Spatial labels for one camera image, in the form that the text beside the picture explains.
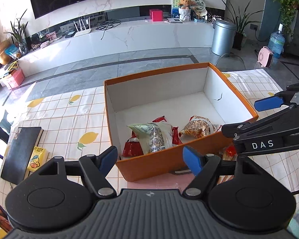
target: black notebook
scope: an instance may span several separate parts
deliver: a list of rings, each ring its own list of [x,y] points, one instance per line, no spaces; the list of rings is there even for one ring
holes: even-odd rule
[[[20,127],[14,135],[4,161],[1,178],[18,185],[27,176],[28,163],[33,149],[38,145],[43,129],[41,127]]]

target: white checkered tablecloth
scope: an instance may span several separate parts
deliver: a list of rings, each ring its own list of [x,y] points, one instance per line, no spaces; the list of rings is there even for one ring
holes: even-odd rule
[[[251,105],[257,99],[281,91],[277,83],[263,69],[228,72],[225,76]],[[41,102],[38,100],[32,102],[34,107],[28,105],[29,103],[26,103],[19,110],[19,116],[11,128],[9,144],[18,127],[41,126],[44,132],[39,146],[49,152],[48,160],[54,156],[63,156],[66,160],[78,160],[86,154],[99,155],[111,145],[106,121],[104,87],[49,96]],[[260,118],[264,118],[281,109],[258,112],[258,114]],[[98,135],[93,141],[85,141],[85,147],[80,151],[77,149],[77,144],[87,132]],[[299,189],[299,150],[251,158],[290,191]],[[69,176],[68,178],[81,184],[80,177]],[[116,166],[106,178],[117,192],[127,186],[127,181]],[[0,178],[0,205],[3,207],[5,207],[6,195],[13,187],[15,185]],[[299,209],[299,195],[296,196],[296,201]]]

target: floor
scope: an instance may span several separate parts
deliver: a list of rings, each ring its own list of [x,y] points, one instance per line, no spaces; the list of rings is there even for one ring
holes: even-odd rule
[[[241,51],[232,54],[240,59],[226,58],[217,64],[221,71],[238,71],[261,68],[257,53],[259,42],[248,42]],[[30,101],[42,97],[102,86],[104,80],[131,73],[184,64],[211,62],[216,64],[219,56],[210,48],[168,48],[126,52],[73,62],[26,77],[22,85],[13,90],[0,86],[0,106],[13,112],[13,105],[22,98]],[[268,74],[282,87],[299,82],[299,58],[281,57]]]

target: glass vase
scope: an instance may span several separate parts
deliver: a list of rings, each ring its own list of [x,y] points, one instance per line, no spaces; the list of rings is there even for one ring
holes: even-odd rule
[[[22,42],[22,43],[19,43],[19,50],[22,54],[22,56],[26,55],[27,53],[29,53],[29,50],[28,50],[28,46],[26,43]]]

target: teddy bear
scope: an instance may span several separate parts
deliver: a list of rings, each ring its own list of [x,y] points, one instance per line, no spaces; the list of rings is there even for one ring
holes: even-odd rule
[[[179,0],[179,3],[177,3],[177,5],[181,8],[181,9],[192,9],[195,10],[195,5],[196,2],[193,2],[191,0]]]

